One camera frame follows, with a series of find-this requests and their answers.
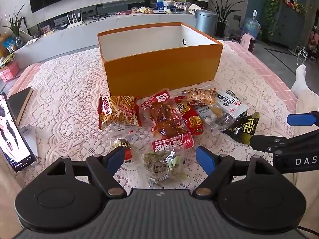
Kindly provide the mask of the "white gluten stick pack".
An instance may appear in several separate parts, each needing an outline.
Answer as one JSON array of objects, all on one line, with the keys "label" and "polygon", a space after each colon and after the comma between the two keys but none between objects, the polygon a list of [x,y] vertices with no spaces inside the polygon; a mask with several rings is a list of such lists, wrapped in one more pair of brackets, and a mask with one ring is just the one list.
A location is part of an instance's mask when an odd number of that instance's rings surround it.
[{"label": "white gluten stick pack", "polygon": [[216,91],[216,101],[221,109],[230,114],[233,119],[238,118],[249,109],[248,105],[223,91]]}]

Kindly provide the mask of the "clear quail egg pack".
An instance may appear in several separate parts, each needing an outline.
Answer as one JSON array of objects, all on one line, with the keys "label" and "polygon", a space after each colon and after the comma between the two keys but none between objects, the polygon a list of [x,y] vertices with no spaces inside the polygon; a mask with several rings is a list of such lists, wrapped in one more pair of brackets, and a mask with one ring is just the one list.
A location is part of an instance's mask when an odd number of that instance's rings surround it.
[{"label": "clear quail egg pack", "polygon": [[229,128],[238,118],[233,118],[220,106],[195,106],[195,112],[213,132],[223,132]]}]

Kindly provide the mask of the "climbing green plant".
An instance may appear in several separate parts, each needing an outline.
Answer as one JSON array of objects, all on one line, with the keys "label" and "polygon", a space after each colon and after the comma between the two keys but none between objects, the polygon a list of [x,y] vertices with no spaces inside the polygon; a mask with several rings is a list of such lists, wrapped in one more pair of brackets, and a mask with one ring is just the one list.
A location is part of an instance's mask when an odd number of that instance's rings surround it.
[{"label": "climbing green plant", "polygon": [[274,35],[277,27],[276,15],[283,0],[264,0],[262,16],[262,39],[269,39]]}]

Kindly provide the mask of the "person leg white sock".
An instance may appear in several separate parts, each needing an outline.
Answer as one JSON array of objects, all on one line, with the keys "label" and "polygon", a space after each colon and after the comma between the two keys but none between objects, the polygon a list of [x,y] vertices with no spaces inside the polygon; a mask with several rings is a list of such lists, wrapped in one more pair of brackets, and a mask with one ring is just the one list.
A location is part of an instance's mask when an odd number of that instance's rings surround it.
[{"label": "person leg white sock", "polygon": [[296,80],[291,88],[297,98],[296,113],[318,111],[319,107],[319,96],[307,86],[305,75],[306,66],[302,64],[296,69]]}]

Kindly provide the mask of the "pink storage box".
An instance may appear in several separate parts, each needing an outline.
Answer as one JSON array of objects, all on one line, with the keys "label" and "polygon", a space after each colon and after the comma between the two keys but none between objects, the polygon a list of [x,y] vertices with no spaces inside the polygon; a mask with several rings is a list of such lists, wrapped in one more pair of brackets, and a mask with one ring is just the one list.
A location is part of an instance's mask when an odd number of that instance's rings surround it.
[{"label": "pink storage box", "polygon": [[18,72],[20,71],[18,63],[16,61],[10,62],[5,66],[4,68],[1,69],[0,71],[0,76],[1,79],[7,83],[8,81],[14,79]]}]

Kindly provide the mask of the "peanut brittle clear pack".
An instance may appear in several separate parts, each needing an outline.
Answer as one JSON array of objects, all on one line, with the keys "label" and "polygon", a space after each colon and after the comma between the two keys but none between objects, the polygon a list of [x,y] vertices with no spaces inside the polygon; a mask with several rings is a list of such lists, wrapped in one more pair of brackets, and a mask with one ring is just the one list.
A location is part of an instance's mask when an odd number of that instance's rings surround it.
[{"label": "peanut brittle clear pack", "polygon": [[194,106],[212,106],[216,103],[217,92],[215,88],[191,88],[181,92],[183,100]]}]

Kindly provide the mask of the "black notebook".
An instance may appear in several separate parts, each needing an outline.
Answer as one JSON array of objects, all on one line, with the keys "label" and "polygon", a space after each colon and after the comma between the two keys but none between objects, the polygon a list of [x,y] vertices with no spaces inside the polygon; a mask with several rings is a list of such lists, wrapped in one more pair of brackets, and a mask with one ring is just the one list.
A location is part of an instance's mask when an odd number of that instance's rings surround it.
[{"label": "black notebook", "polygon": [[17,125],[20,124],[21,118],[23,116],[24,110],[27,103],[33,93],[33,88],[28,87],[20,92],[17,92],[10,96],[8,99],[11,112],[16,120]]}]

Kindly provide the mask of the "pink small heater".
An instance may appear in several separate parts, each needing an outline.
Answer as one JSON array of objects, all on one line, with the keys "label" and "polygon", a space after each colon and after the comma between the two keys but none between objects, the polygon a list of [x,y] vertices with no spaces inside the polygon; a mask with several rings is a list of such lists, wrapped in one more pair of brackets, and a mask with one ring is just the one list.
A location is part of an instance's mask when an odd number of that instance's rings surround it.
[{"label": "pink small heater", "polygon": [[255,38],[248,32],[244,33],[241,37],[240,44],[248,50],[249,52],[252,52],[255,47]]}]

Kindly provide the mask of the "green bean snack pack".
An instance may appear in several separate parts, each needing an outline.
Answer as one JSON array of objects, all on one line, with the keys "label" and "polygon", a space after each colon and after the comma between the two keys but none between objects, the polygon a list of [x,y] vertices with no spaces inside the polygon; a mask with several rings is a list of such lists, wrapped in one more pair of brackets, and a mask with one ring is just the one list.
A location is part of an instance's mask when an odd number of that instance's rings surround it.
[{"label": "green bean snack pack", "polygon": [[176,177],[184,166],[184,149],[174,148],[164,151],[149,151],[143,154],[142,164],[149,185]]}]

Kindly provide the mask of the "small clear candy pack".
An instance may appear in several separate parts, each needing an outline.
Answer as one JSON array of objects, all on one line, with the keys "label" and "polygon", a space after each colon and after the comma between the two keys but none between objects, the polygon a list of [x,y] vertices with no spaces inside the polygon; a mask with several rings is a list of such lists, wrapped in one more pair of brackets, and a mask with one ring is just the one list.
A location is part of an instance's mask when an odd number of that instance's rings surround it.
[{"label": "small clear candy pack", "polygon": [[124,161],[133,162],[134,155],[136,153],[136,141],[135,129],[119,129],[115,133],[111,134],[108,138],[111,148],[115,149],[118,146],[124,148]]}]

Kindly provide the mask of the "black yellow snack bag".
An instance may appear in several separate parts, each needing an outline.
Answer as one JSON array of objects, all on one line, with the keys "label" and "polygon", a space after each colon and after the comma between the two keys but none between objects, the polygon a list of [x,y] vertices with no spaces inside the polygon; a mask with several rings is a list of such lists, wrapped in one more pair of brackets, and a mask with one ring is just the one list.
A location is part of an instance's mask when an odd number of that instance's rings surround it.
[{"label": "black yellow snack bag", "polygon": [[249,145],[250,139],[255,135],[260,113],[255,112],[250,116],[239,117],[230,127],[223,131],[236,142]]}]

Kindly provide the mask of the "red noodle snack bag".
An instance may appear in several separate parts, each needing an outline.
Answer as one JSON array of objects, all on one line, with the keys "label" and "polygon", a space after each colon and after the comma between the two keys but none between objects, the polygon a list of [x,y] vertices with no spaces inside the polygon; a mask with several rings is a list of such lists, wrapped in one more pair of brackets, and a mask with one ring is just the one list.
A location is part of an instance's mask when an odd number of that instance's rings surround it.
[{"label": "red noodle snack bag", "polygon": [[193,107],[184,100],[183,96],[174,97],[174,100],[191,134],[193,136],[201,135],[204,132],[204,125]]}]

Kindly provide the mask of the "white wifi router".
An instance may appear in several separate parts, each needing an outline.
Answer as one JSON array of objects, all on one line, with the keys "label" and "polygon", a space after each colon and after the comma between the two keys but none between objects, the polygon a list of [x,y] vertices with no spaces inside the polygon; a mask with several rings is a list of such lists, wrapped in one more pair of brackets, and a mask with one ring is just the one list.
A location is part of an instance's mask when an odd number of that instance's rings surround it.
[{"label": "white wifi router", "polygon": [[68,19],[67,29],[80,26],[83,23],[82,10],[80,10],[78,14],[76,14],[75,12],[72,12],[70,16],[67,15],[67,19]]}]

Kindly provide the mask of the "grey metal trash bin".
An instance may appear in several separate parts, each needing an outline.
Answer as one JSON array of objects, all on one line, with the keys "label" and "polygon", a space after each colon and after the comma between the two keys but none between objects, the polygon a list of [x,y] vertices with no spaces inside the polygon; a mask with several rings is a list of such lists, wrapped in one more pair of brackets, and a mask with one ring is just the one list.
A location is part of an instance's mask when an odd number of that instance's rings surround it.
[{"label": "grey metal trash bin", "polygon": [[213,37],[215,36],[217,14],[210,10],[198,10],[195,12],[196,26],[199,31]]}]

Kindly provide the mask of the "Mimi shrimp stick bag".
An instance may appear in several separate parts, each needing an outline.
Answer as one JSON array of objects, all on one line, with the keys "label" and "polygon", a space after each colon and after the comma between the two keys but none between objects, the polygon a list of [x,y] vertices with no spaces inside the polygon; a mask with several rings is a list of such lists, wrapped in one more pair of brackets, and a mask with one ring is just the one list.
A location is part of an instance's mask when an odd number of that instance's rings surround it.
[{"label": "Mimi shrimp stick bag", "polygon": [[135,96],[99,97],[97,112],[99,114],[98,127],[100,130],[117,123],[141,127],[140,107]]}]

